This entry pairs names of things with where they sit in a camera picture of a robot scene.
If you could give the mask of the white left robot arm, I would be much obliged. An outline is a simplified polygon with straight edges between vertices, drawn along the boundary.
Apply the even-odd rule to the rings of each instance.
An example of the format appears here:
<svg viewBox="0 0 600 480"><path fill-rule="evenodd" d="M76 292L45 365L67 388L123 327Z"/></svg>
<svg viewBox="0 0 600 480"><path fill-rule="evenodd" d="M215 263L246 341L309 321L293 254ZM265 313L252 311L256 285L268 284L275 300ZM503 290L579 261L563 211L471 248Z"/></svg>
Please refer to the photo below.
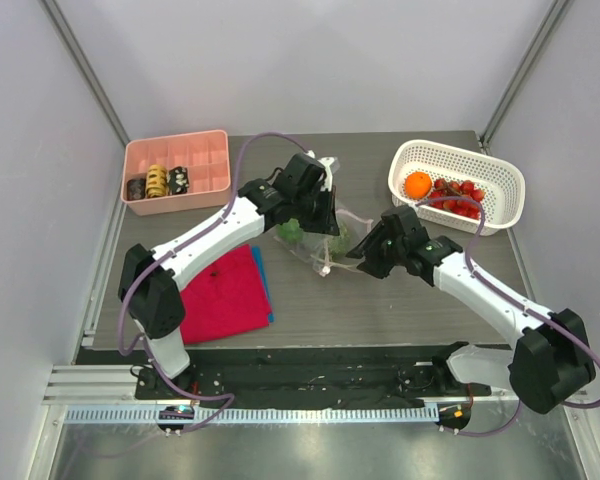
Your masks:
<svg viewBox="0 0 600 480"><path fill-rule="evenodd" d="M193 385L180 331L186 316L182 290L226 253L290 220L309 233L339 235L333 182L338 167L334 157L296 154L272 178L247 182L186 233L152 249L136 244L127 251L118 287L121 315L140 329L167 396L183 398Z"/></svg>

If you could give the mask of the orange fake orange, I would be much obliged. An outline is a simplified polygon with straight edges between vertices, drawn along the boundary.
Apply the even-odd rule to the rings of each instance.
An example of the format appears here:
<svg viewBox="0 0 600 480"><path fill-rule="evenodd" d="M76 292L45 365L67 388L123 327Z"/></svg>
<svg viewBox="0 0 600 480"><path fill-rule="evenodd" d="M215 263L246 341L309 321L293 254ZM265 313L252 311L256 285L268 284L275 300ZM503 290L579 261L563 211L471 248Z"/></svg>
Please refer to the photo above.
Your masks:
<svg viewBox="0 0 600 480"><path fill-rule="evenodd" d="M430 176L421 171L409 174L404 181L404 192L413 200L421 200L428 196L433 187Z"/></svg>

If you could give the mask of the green netted fake melon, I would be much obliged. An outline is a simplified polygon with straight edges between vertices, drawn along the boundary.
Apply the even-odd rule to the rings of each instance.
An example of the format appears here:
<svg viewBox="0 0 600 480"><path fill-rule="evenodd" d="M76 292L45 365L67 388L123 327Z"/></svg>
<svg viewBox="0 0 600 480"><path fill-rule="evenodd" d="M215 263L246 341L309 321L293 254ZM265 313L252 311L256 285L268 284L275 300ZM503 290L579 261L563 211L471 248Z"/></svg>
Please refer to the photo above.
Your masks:
<svg viewBox="0 0 600 480"><path fill-rule="evenodd" d="M339 234L337 236L327 235L325 237L326 247L325 253L330 260L339 261L346 257L346 254L351 249L351 234L348 227L339 222Z"/></svg>

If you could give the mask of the clear zip top bag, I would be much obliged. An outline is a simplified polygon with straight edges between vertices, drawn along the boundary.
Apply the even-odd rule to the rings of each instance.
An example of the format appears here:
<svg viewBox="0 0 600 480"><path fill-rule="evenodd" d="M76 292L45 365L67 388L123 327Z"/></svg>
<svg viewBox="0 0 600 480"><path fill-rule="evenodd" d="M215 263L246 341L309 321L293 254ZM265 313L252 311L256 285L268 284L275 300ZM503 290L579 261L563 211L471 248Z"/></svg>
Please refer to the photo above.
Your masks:
<svg viewBox="0 0 600 480"><path fill-rule="evenodd" d="M335 269L357 272L360 261L347 257L347 253L371 232L374 221L356 215L340 201L336 201L335 214L338 236L308 233L291 219L275 227L274 238L321 277Z"/></svg>

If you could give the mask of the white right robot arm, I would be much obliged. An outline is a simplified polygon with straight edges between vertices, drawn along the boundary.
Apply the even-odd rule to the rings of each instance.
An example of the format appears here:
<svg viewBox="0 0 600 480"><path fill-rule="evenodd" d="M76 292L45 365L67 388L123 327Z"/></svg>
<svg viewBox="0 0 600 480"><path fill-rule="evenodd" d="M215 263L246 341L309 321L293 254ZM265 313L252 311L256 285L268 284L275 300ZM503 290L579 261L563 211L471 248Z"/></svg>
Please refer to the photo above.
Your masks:
<svg viewBox="0 0 600 480"><path fill-rule="evenodd" d="M360 271L378 279L404 268L459 300L505 340L505 350L456 348L431 371L440 393L452 395L478 383L511 390L527 408L546 414L595 379L584 323L575 312L552 312L469 265L459 244L429 236L413 208L385 211L347 255L358 260Z"/></svg>

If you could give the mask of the red yellow lychee bunch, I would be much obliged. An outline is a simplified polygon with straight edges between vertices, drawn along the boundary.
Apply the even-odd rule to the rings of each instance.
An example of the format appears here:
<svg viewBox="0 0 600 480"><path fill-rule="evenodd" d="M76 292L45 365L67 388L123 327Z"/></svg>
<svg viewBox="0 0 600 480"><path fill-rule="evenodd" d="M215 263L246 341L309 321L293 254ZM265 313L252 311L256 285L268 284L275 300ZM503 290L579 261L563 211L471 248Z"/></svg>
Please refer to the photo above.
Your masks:
<svg viewBox="0 0 600 480"><path fill-rule="evenodd" d="M478 204L482 203L485 196L485 191L478 188L472 181L465 180L459 183L438 178L434 181L429 195L429 199L432 200L429 206L462 217L480 220L482 215Z"/></svg>

